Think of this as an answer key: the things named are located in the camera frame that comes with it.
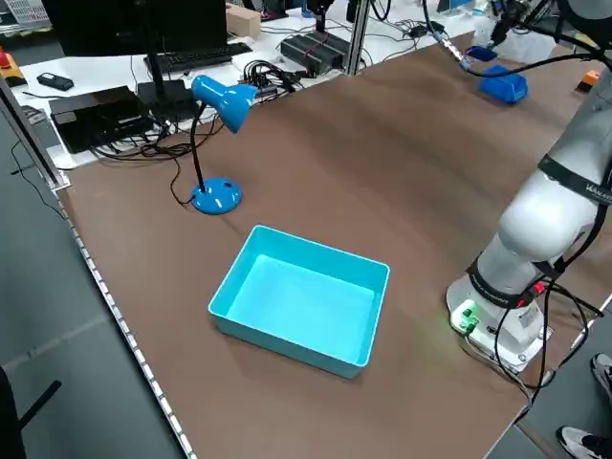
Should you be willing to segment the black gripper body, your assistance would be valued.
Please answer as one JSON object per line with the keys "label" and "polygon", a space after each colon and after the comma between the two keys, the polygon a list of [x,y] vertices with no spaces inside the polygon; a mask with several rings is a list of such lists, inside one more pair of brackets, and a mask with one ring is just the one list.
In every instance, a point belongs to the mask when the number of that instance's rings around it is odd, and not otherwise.
{"label": "black gripper body", "polygon": [[498,24],[504,27],[518,27],[527,13],[524,1],[500,0],[496,2]]}

